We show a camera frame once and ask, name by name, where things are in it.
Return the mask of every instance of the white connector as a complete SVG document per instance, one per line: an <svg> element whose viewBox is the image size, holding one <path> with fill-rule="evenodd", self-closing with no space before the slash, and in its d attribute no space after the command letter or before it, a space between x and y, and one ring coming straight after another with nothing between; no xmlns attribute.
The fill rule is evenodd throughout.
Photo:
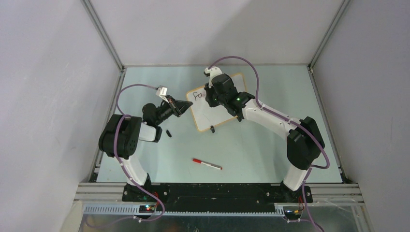
<svg viewBox="0 0 410 232"><path fill-rule="evenodd" d="M209 74L209 83L208 86L210 88L212 88L212 79L214 79L214 77L219 76L222 74L222 71L220 70L220 68L214 66L212 68L206 68L204 71L205 74Z"/></svg>
<svg viewBox="0 0 410 232"><path fill-rule="evenodd" d="M165 86L159 86L157 89L157 93L156 95L159 96L160 98L162 98L164 101L168 102L168 99L166 98L166 92L167 92L168 88Z"/></svg>

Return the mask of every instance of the whiteboard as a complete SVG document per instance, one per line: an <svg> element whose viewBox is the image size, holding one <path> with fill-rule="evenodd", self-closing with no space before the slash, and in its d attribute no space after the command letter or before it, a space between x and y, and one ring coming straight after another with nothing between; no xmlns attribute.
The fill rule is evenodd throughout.
<svg viewBox="0 0 410 232"><path fill-rule="evenodd" d="M242 73L237 73L231 76L232 81L238 92L247 92L245 79ZM193 120L199 132L206 131L211 126L218 126L226 121L236 117L230 115L225 107L219 105L211 108L205 100L206 91L204 86L188 91L187 100L193 103L190 107Z"/></svg>

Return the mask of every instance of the light blue table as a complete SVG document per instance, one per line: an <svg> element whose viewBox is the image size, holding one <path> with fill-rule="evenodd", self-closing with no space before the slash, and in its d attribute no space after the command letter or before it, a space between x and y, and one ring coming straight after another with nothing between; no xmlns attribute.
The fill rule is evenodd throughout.
<svg viewBox="0 0 410 232"><path fill-rule="evenodd" d="M256 79L249 66L220 66L227 74L243 73L251 94L256 91ZM315 92L303 65L256 66L261 86L260 100L291 116L316 120L325 142L325 151L331 166L327 170L314 169L308 182L340 183L341 177L326 132ZM131 84L167 86L168 94L186 100L185 94L208 81L202 66L135 67L128 68L123 87ZM159 105L155 91L133 87L121 94L121 110L133 116L142 116L146 103ZM219 127L216 133L199 132L192 114L170 117L160 125L163 129L158 143L139 142L136 153L152 182L184 183L279 183L290 165L286 158L286 142L268 129L250 121L231 120ZM198 158L223 167L223 170L192 162ZM320 156L315 164L324 165ZM98 182L126 182L119 164L104 155L97 178Z"/></svg>

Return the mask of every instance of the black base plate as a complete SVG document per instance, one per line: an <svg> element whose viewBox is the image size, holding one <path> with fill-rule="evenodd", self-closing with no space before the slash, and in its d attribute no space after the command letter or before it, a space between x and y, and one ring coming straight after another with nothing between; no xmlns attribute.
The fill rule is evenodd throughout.
<svg viewBox="0 0 410 232"><path fill-rule="evenodd" d="M274 203L298 203L301 189L289 191L281 184L188 184L188 183L146 183L144 188L156 192L166 210L178 212L274 212ZM124 202L155 202L137 187L126 185ZM310 187L305 186L306 200L313 202Z"/></svg>

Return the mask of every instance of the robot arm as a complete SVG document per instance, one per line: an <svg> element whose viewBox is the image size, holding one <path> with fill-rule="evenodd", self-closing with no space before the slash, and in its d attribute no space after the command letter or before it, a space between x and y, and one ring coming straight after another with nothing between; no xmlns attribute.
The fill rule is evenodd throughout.
<svg viewBox="0 0 410 232"><path fill-rule="evenodd" d="M287 141L287 157L291 166L283 180L283 184L291 191L299 190L312 162L320 155L312 139L289 120L299 122L324 148L324 143L315 120L306 117L300 120L281 113L265 104L262 108L256 103L255 97L247 92L238 92L230 76L222 74L219 68L205 69L205 75L210 77L209 83L205 84L206 97L210 107L222 105L232 116L236 116L240 122L242 119L254 121L272 130ZM272 110L288 120L273 116L267 111Z"/></svg>
<svg viewBox="0 0 410 232"><path fill-rule="evenodd" d="M144 105L142 117L125 118L122 122L117 138L117 154L121 160L121 165L125 167L130 176L139 185L144 185L148 174L142 167L138 157L133 155L136 151L138 141L155 142L161 138L162 129L159 126L170 116L180 117L191 105L190 101L175 100L170 95L166 95L166 87L160 86L157 95L162 98L160 106L156 107L152 103ZM114 155L114 138L117 125L122 115L112 115L98 142L99 149L109 157Z"/></svg>

